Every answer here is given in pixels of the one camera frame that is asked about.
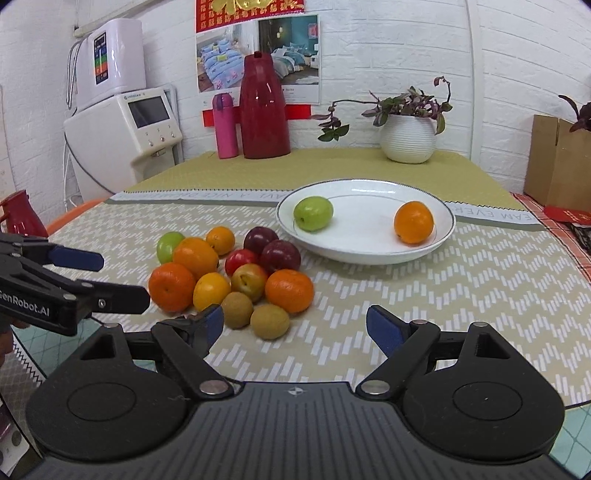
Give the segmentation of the person's left hand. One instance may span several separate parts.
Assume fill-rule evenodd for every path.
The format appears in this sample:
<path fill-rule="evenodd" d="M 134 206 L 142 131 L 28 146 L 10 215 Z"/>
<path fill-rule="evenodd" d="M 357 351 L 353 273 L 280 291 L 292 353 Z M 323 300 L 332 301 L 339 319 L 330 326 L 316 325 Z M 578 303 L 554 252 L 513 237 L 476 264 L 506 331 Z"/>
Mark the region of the person's left hand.
<path fill-rule="evenodd" d="M 30 325 L 26 322 L 17 319 L 4 318 L 1 320 L 0 327 L 0 366 L 3 366 L 8 355 L 13 352 L 13 330 L 26 329 Z"/>

